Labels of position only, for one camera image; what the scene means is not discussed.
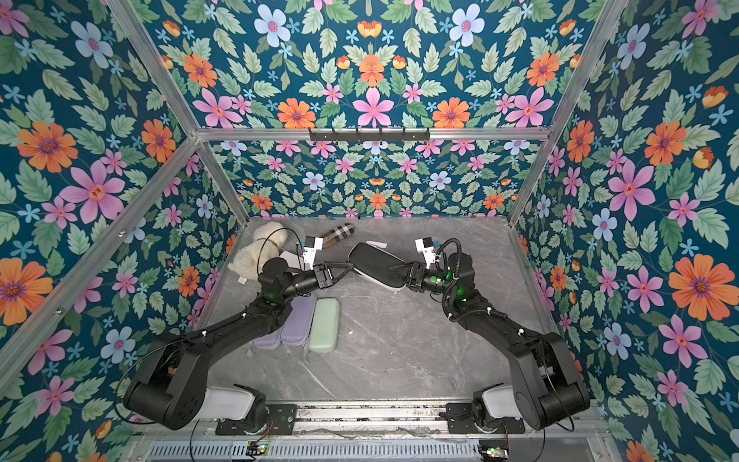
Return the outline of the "mint green zippered case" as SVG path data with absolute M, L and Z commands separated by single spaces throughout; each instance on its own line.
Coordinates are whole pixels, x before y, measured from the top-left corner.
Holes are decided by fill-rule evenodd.
M 320 298 L 317 300 L 308 350 L 317 353 L 329 353 L 338 345 L 340 329 L 340 303 L 336 298 Z

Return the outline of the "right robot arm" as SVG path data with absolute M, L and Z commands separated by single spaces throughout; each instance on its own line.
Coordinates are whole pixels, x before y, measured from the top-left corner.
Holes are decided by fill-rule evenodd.
M 446 318 L 490 343 L 507 359 L 510 381 L 473 394 L 469 419 L 488 430 L 518 419 L 535 430 L 572 419 L 590 396 L 565 341 L 514 321 L 475 285 L 471 256 L 456 252 L 444 267 L 392 263 L 388 273 L 410 290 L 439 295 Z

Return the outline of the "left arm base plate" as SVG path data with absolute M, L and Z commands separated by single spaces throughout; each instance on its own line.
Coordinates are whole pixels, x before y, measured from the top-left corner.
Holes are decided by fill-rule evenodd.
M 298 417 L 295 404 L 259 404 L 241 420 L 222 420 L 217 436 L 285 436 L 291 435 Z

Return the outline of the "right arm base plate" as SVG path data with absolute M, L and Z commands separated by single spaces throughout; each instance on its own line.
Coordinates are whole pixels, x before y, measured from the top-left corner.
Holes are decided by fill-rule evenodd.
M 448 402 L 439 417 L 451 434 L 524 434 L 520 418 L 491 416 L 478 402 Z

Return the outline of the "beige case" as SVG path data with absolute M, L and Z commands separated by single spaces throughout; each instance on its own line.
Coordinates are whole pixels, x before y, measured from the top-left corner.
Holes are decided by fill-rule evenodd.
M 350 250 L 346 261 L 354 265 L 354 271 L 358 275 L 379 286 L 393 291 L 399 291 L 405 287 L 404 280 L 392 278 L 388 267 L 406 262 L 382 248 L 367 243 L 356 244 Z

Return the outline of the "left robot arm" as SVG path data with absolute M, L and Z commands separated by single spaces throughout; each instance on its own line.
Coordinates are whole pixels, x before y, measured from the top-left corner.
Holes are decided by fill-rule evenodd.
M 195 420 L 244 419 L 257 392 L 246 386 L 210 387 L 210 368 L 282 327 L 292 313 L 292 300 L 336 285 L 353 269 L 352 263 L 326 262 L 300 271 L 282 258 L 267 261 L 258 275 L 261 291 L 242 311 L 192 333 L 157 337 L 140 360 L 123 406 L 171 430 Z

